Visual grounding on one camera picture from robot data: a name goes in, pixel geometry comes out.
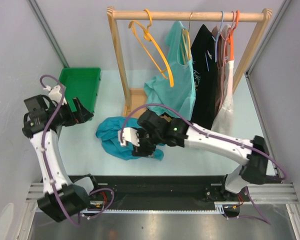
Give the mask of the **teal blue t shirt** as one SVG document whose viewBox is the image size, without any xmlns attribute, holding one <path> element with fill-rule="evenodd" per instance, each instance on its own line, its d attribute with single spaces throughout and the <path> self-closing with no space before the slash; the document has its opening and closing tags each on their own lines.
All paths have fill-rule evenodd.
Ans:
<svg viewBox="0 0 300 240">
<path fill-rule="evenodd" d="M 101 140 L 101 145 L 108 154 L 126 161 L 139 159 L 139 156 L 132 155 L 134 150 L 132 144 L 121 147 L 118 140 L 118 132 L 121 130 L 125 120 L 126 118 L 122 116 L 108 117 L 98 126 L 95 135 Z M 143 136 L 145 135 L 145 130 L 138 125 L 137 120 L 137 118 L 130 118 L 127 121 L 126 127 L 141 129 L 140 136 Z M 151 157 L 161 161 L 164 158 L 164 152 L 156 148 Z"/>
</svg>

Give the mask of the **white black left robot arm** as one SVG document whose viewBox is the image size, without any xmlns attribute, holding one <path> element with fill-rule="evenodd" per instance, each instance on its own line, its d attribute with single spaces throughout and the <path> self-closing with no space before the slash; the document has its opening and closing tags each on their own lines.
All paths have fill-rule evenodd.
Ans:
<svg viewBox="0 0 300 240">
<path fill-rule="evenodd" d="M 43 197 L 37 200 L 37 205 L 57 223 L 88 208 L 90 200 L 101 193 L 90 173 L 72 181 L 62 161 L 59 150 L 62 127 L 83 124 L 93 117 L 77 97 L 72 101 L 75 111 L 68 103 L 57 107 L 56 100 L 42 94 L 24 100 L 28 112 L 23 117 L 22 132 L 36 152 L 43 182 Z"/>
</svg>

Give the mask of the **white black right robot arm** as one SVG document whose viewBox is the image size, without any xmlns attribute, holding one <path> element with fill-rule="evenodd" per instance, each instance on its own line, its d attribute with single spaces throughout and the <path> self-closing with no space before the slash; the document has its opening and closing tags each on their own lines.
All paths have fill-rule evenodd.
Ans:
<svg viewBox="0 0 300 240">
<path fill-rule="evenodd" d="M 221 196 L 232 201 L 248 184 L 263 185 L 267 175 L 269 150 L 265 139 L 256 135 L 252 140 L 233 138 L 205 129 L 182 118 L 168 121 L 151 110 L 146 110 L 132 128 L 133 155 L 148 157 L 159 144 L 205 150 L 236 163 L 238 167 L 225 176 Z"/>
</svg>

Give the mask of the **mint green t shirt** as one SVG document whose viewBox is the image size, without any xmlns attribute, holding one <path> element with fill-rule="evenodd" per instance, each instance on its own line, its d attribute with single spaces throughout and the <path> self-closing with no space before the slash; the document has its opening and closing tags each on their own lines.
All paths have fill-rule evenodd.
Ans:
<svg viewBox="0 0 300 240">
<path fill-rule="evenodd" d="M 174 86 L 161 74 L 144 84 L 147 104 L 162 104 L 175 110 L 188 121 L 192 117 L 196 100 L 193 58 L 187 57 L 183 38 L 186 28 L 181 21 L 175 21 L 165 38 L 169 47 L 167 62 L 170 66 Z"/>
</svg>

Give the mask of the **black t shirt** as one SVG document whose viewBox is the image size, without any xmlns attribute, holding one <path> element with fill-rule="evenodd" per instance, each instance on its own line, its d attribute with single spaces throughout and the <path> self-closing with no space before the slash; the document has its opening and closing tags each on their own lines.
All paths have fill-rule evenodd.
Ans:
<svg viewBox="0 0 300 240">
<path fill-rule="evenodd" d="M 217 64 L 214 45 L 212 33 L 202 25 L 190 48 L 195 83 L 195 103 L 190 121 L 206 129 L 212 127 L 215 118 Z M 158 115 L 166 113 L 174 118 L 179 114 L 169 107 L 156 107 L 154 110 Z"/>
</svg>

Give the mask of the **wooden hanger metal hook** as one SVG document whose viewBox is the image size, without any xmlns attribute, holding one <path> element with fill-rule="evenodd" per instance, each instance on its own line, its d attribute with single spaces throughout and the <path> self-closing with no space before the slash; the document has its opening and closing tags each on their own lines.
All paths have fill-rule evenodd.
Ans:
<svg viewBox="0 0 300 240">
<path fill-rule="evenodd" d="M 189 30 L 191 28 L 192 15 L 193 12 L 191 12 L 189 15 L 188 29 L 183 28 L 181 31 L 182 43 L 180 44 L 180 48 L 181 48 L 181 55 L 184 64 L 192 59 L 191 41 L 190 41 L 190 33 L 189 33 Z"/>
</svg>

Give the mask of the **light blue plastic hanger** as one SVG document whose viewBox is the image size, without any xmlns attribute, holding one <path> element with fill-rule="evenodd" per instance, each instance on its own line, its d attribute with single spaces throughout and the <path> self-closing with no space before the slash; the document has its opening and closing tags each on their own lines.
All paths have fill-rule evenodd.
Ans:
<svg viewBox="0 0 300 240">
<path fill-rule="evenodd" d="M 214 62 L 215 63 L 217 63 L 218 42 L 219 42 L 219 38 L 221 36 L 221 27 L 223 26 L 223 23 L 224 23 L 224 15 L 225 15 L 225 12 L 222 10 L 221 11 L 221 22 L 220 22 L 220 26 L 217 30 L 217 35 L 216 35 L 216 37 L 212 36 L 212 39 L 214 40 Z"/>
</svg>

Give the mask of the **pink plastic hanger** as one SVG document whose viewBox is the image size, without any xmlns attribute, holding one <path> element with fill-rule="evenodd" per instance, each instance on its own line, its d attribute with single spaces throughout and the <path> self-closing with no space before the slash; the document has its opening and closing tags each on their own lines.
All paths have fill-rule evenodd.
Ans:
<svg viewBox="0 0 300 240">
<path fill-rule="evenodd" d="M 221 39 L 224 41 L 224 49 L 227 50 L 227 55 L 233 55 L 234 54 L 234 32 L 237 28 L 238 21 L 237 21 L 237 15 L 238 12 L 232 11 L 232 24 L 231 25 L 225 25 L 222 29 L 222 33 L 220 34 Z"/>
</svg>

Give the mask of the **orange plastic hanger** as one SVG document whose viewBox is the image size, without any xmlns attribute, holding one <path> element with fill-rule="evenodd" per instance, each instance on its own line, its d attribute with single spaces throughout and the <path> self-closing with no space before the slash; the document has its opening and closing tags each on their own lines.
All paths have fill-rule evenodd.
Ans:
<svg viewBox="0 0 300 240">
<path fill-rule="evenodd" d="M 235 48 L 234 48 L 234 32 L 235 29 L 238 26 L 239 23 L 239 18 L 240 18 L 240 11 L 237 10 L 236 12 L 232 12 L 233 13 L 233 21 L 232 21 L 232 25 L 230 27 L 230 30 L 228 32 L 228 37 L 227 37 L 227 43 L 229 45 L 229 47 L 227 48 L 228 50 L 228 60 L 229 61 L 233 61 L 235 59 L 234 57 L 234 53 L 235 53 Z"/>
</svg>

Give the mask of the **green plastic tray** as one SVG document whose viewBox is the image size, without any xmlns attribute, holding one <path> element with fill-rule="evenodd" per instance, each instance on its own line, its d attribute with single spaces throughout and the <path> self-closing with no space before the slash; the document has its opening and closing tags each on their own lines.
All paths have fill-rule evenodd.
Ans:
<svg viewBox="0 0 300 240">
<path fill-rule="evenodd" d="M 77 111 L 73 101 L 77 98 L 87 111 L 94 113 L 100 78 L 98 67 L 64 68 L 61 71 L 59 81 L 65 86 L 65 100 L 71 112 Z"/>
</svg>

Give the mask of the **wooden clothes rack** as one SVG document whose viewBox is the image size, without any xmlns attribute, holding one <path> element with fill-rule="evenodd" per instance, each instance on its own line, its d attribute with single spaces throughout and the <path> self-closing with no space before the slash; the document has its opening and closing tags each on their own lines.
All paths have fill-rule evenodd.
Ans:
<svg viewBox="0 0 300 240">
<path fill-rule="evenodd" d="M 109 6 L 106 13 L 124 94 L 122 116 L 126 117 L 146 102 L 146 94 L 141 88 L 141 83 L 145 82 L 149 72 L 147 70 L 126 70 L 118 21 L 148 20 L 149 16 L 145 11 L 116 10 L 113 6 Z M 233 92 L 236 91 L 248 65 L 256 55 L 257 47 L 264 37 L 272 14 L 273 11 L 270 8 L 264 8 L 261 13 L 241 12 L 238 17 L 231 12 L 152 11 L 150 13 L 153 21 L 219 22 L 223 20 L 225 22 L 234 21 L 236 25 L 239 22 L 255 23 L 255 28 L 233 76 Z"/>
</svg>

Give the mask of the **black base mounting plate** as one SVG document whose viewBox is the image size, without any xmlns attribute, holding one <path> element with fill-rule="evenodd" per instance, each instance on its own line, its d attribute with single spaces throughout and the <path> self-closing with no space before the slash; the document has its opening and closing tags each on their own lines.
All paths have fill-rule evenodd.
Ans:
<svg viewBox="0 0 300 240">
<path fill-rule="evenodd" d="M 223 191 L 223 176 L 93 177 L 98 189 L 89 194 L 90 205 L 86 208 L 92 211 L 102 209 L 96 201 L 106 201 L 107 209 L 211 210 L 215 202 L 235 202 L 239 206 L 248 200 L 244 190 Z"/>
</svg>

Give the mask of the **white garment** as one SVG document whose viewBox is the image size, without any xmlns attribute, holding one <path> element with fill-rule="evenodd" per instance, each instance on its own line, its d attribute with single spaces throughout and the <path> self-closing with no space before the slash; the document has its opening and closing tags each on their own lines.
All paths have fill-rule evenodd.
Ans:
<svg viewBox="0 0 300 240">
<path fill-rule="evenodd" d="M 223 53 L 225 60 L 224 100 L 221 109 L 213 120 L 211 130 L 230 136 L 235 117 L 233 100 L 234 60 L 228 60 L 227 50 L 224 49 Z"/>
</svg>

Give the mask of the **pink beige garment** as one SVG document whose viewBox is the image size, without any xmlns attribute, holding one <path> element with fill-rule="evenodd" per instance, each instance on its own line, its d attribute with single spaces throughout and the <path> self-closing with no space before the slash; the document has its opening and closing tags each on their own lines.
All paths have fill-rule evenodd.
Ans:
<svg viewBox="0 0 300 240">
<path fill-rule="evenodd" d="M 225 54 L 224 54 L 224 46 L 225 39 L 228 33 L 228 25 L 225 25 L 223 29 L 220 31 L 220 35 L 217 42 L 216 47 L 216 64 L 217 64 L 217 88 L 215 94 L 215 116 L 217 116 L 219 110 L 222 107 L 224 97 L 225 97 Z"/>
</svg>

